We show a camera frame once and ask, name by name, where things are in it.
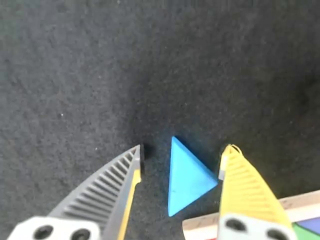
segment foam block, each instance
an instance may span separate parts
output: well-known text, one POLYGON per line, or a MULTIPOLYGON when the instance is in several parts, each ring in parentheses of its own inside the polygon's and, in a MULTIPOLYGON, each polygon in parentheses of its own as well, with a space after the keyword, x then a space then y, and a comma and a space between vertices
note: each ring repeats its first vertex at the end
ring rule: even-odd
POLYGON ((217 184, 215 175, 176 137, 172 137, 168 215, 175 215, 217 184))
POLYGON ((297 224, 320 235, 320 217, 299 221, 297 224))
POLYGON ((320 240, 320 235, 310 232, 297 224, 293 224, 293 229, 298 240, 320 240))

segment blue triangular block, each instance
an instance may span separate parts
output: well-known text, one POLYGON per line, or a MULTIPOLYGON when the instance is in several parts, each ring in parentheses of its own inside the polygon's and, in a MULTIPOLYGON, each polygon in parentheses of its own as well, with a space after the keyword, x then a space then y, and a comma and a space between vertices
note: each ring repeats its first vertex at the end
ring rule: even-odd
POLYGON ((171 217, 213 189, 217 178, 176 137, 171 141, 168 215, 171 217))

